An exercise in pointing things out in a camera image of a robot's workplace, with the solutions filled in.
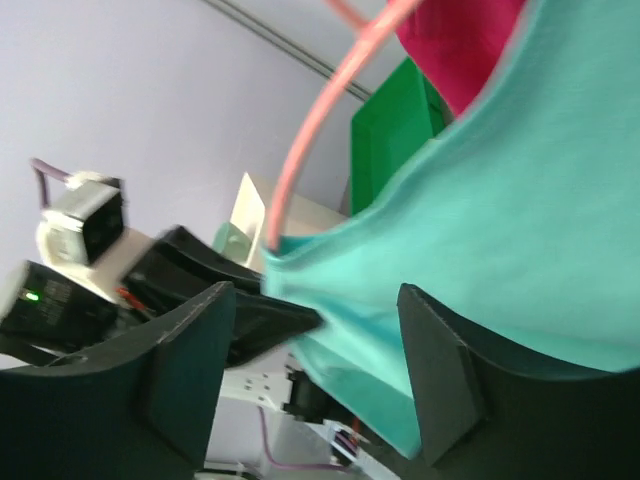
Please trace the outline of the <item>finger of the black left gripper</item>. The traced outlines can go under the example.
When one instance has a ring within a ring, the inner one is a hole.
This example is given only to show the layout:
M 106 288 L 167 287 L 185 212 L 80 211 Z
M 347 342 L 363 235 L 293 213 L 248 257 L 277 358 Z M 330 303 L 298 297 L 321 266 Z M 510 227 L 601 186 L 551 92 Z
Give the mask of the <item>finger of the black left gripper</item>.
M 263 295 L 236 293 L 227 368 L 237 368 L 323 325 L 313 309 Z
M 215 252 L 182 225 L 156 237 L 124 276 L 126 289 L 152 310 L 171 310 L 225 281 L 249 294 L 260 292 L 258 273 Z

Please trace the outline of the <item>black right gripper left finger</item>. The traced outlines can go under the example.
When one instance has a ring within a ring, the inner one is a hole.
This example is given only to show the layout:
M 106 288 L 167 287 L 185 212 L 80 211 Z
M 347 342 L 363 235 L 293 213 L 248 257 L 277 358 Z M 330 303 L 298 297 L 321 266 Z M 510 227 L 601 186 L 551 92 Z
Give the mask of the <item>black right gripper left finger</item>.
M 190 479 L 232 337 L 228 282 L 50 366 L 1 374 L 5 479 Z

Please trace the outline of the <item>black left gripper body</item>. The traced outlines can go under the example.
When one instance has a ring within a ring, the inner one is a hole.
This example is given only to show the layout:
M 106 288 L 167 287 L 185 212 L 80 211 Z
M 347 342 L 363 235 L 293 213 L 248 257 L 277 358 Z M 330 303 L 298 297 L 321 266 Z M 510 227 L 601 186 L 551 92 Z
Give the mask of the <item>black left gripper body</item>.
M 25 260 L 1 281 L 1 355 L 19 365 L 49 365 L 159 315 L 123 287 L 110 301 Z

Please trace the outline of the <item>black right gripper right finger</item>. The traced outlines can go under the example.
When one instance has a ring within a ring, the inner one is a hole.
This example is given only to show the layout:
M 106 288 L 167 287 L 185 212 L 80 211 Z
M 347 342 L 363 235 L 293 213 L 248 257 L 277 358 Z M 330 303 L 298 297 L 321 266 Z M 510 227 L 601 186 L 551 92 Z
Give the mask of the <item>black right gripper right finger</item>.
M 414 285 L 397 309 L 427 479 L 635 479 L 639 373 L 519 345 Z

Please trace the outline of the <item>teal t shirt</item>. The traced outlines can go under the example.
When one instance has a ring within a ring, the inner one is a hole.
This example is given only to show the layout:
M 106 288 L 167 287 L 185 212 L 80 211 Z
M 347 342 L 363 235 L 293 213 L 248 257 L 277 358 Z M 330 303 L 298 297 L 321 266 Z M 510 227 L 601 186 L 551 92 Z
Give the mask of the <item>teal t shirt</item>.
M 402 284 L 540 353 L 639 364 L 639 5 L 532 1 L 523 20 L 476 103 L 368 209 L 264 256 L 264 291 L 325 319 L 299 363 L 409 458 Z

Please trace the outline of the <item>pink plastic hanger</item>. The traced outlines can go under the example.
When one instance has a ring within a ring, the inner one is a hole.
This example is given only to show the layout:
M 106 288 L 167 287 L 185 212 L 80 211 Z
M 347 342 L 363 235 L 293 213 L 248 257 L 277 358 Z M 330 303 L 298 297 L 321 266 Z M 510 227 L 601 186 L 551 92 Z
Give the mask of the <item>pink plastic hanger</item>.
M 419 4 L 419 0 L 392 1 L 386 4 L 373 20 L 367 21 L 345 1 L 329 3 L 329 6 L 355 30 L 357 39 L 314 102 L 286 157 L 273 191 L 267 221 L 266 244 L 271 251 L 276 252 L 279 249 L 281 230 L 285 223 L 293 188 L 316 135 L 331 109 L 346 87 Z

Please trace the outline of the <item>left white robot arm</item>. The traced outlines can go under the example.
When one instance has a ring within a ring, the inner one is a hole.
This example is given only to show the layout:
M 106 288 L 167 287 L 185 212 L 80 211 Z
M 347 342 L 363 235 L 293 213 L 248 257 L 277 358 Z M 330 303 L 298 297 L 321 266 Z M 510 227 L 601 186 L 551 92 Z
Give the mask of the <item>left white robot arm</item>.
M 191 479 L 220 397 L 302 421 L 347 410 L 302 371 L 246 365 L 321 324 L 182 226 L 126 237 L 98 270 L 105 299 L 25 261 L 1 287 L 5 479 Z

